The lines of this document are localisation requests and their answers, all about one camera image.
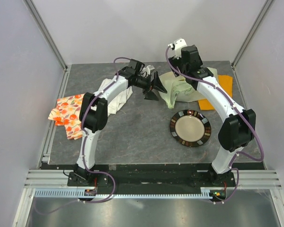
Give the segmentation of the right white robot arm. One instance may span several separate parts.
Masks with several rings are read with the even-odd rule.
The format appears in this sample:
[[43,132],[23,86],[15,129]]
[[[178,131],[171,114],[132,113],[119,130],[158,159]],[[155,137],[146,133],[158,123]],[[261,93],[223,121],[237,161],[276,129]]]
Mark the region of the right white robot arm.
[[212,71],[203,67],[195,45],[174,43],[167,49],[175,52],[173,57],[166,58],[175,75],[185,77],[186,82],[210,102],[222,120],[218,133],[220,148],[207,172],[208,183],[218,186],[229,177],[235,158],[254,139],[256,114],[252,109],[244,109],[225,92]]

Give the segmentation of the light green plastic bag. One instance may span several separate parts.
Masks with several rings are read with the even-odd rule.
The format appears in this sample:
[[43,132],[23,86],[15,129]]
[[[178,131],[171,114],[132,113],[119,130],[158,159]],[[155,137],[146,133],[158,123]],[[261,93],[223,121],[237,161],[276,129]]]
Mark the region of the light green plastic bag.
[[186,82],[186,78],[183,76],[175,77],[174,73],[170,71],[160,75],[159,78],[167,90],[167,93],[159,91],[159,95],[169,109],[174,108],[176,101],[193,102],[205,99],[200,92]]

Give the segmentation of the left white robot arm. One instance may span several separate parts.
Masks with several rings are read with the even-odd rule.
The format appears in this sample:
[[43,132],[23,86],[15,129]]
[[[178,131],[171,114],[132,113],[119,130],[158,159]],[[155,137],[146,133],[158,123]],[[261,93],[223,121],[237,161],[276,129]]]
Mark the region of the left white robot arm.
[[138,60],[130,59],[128,65],[117,70],[105,87],[94,93],[84,94],[79,115],[83,132],[80,156],[73,171],[69,173],[68,186],[95,184],[95,179],[101,174],[93,169],[95,152],[100,132],[108,121],[108,105],[121,92],[132,86],[141,88],[146,100],[158,100],[153,90],[167,93],[153,66],[146,66]]

